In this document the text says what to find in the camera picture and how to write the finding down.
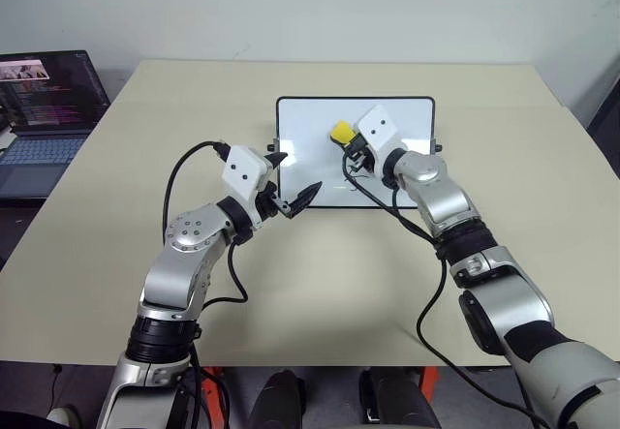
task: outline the robotic arm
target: robotic arm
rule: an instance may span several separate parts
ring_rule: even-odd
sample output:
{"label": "robotic arm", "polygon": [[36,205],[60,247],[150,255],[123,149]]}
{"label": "robotic arm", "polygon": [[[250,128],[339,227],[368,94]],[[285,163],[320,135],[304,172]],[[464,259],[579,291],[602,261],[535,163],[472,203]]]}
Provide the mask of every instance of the robotic arm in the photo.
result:
{"label": "robotic arm", "polygon": [[544,295],[498,245],[437,155],[406,151],[382,107],[331,135],[356,164],[418,204],[438,257],[463,289],[459,305],[478,346],[503,355],[537,411],[557,428],[620,427],[620,365],[554,328]]}
{"label": "robotic arm", "polygon": [[202,333],[198,318],[213,265],[228,245],[248,241],[266,219],[278,212],[293,218],[321,188],[318,182],[295,201],[281,201],[269,176],[286,153],[262,156],[246,146],[214,147],[226,161],[222,178],[228,195],[178,215],[166,227],[164,249],[146,276],[98,428],[182,426],[188,397],[177,392],[177,382]]}

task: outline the black rubber joint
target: black rubber joint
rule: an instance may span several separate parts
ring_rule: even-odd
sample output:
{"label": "black rubber joint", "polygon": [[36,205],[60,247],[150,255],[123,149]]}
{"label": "black rubber joint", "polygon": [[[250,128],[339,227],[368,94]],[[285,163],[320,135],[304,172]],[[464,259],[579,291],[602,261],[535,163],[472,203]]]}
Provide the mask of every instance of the black rubber joint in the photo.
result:
{"label": "black rubber joint", "polygon": [[245,212],[243,206],[241,206],[233,197],[226,197],[217,203],[217,205],[226,213],[229,219],[232,221],[232,226],[236,232],[234,237],[235,242],[238,245],[247,242],[252,238],[252,220],[248,213]]}
{"label": "black rubber joint", "polygon": [[437,258],[446,259],[450,265],[496,246],[493,234],[480,219],[466,221],[446,230],[435,242]]}
{"label": "black rubber joint", "polygon": [[195,321],[159,321],[138,316],[125,354],[142,363],[174,363],[185,358],[201,329]]}
{"label": "black rubber joint", "polygon": [[543,350],[566,342],[574,342],[547,321],[532,321],[518,325],[504,338],[514,354],[528,363]]}
{"label": "black rubber joint", "polygon": [[394,167],[405,153],[407,152],[402,148],[396,148],[394,151],[389,153],[389,155],[387,155],[386,162],[384,163],[384,178],[382,179],[382,182],[389,189],[394,190],[398,188],[398,182],[396,181],[396,176],[394,175]]}

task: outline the tabletop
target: tabletop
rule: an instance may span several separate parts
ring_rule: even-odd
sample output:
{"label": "tabletop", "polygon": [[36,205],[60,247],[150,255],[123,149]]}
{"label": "tabletop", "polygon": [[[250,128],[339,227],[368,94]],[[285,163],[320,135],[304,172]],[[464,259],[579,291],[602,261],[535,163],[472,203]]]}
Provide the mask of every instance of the tabletop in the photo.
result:
{"label": "tabletop", "polygon": [[[620,185],[529,66],[142,62],[0,273],[0,359],[113,364],[161,250],[173,164],[206,139],[264,150],[280,96],[431,96],[449,173],[546,294],[556,325],[620,359]],[[223,196],[197,153],[170,215]],[[420,222],[416,211],[407,215]],[[379,210],[310,208],[235,252],[249,293],[201,318],[204,365],[429,365],[414,324],[434,292],[432,248]],[[224,260],[208,297],[236,294]],[[481,352],[449,280],[425,323],[457,364]]]}

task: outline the laptop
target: laptop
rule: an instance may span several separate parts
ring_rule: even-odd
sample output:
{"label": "laptop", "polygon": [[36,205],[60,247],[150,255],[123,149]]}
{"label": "laptop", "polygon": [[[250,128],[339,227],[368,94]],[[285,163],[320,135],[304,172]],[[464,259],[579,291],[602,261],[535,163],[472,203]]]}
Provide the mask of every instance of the laptop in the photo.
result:
{"label": "laptop", "polygon": [[0,204],[45,200],[108,106],[86,51],[0,54]]}

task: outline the laptop keyboard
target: laptop keyboard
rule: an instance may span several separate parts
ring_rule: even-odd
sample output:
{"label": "laptop keyboard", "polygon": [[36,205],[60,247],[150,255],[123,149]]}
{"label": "laptop keyboard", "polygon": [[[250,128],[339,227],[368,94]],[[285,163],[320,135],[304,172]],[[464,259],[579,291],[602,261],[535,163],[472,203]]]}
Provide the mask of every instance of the laptop keyboard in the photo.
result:
{"label": "laptop keyboard", "polygon": [[86,138],[20,139],[0,157],[0,165],[68,165]]}

